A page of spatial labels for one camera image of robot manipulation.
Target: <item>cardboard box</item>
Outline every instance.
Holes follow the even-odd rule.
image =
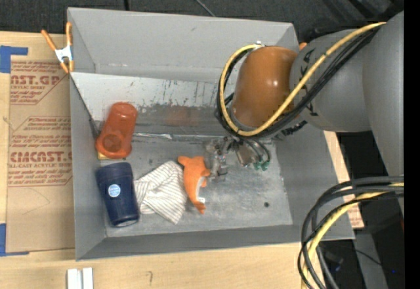
[[[73,8],[68,20],[75,58],[70,100],[77,259],[300,240],[308,209],[337,183],[324,132],[310,125],[269,145],[273,159],[266,173],[230,162],[225,184],[205,190],[205,215],[187,211],[178,225],[142,215],[137,224],[111,227],[95,181],[96,169],[110,163],[97,159],[95,138],[112,103],[125,100],[140,110],[127,158],[136,178],[179,154],[200,155],[205,139],[225,135],[208,113],[227,59],[256,41],[297,51],[292,24]],[[181,101],[189,101],[188,117],[170,112]],[[225,201],[219,209],[217,195]],[[352,237],[348,220],[328,237]]]
[[[58,47],[65,42],[62,35],[52,38]],[[11,55],[1,87],[4,100],[10,97],[2,123],[9,149],[2,151],[9,152],[8,163],[2,161],[8,170],[6,252],[74,247],[69,77],[40,33],[1,32],[0,45],[26,50]]]

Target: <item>blue cup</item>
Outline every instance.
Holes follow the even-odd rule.
[[[115,227],[136,223],[139,218],[133,171],[129,163],[114,163],[95,173],[108,217]]]

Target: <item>striped cloth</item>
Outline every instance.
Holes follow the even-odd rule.
[[[135,190],[141,214],[157,213],[177,224],[185,211],[184,174],[173,161],[136,180]]]

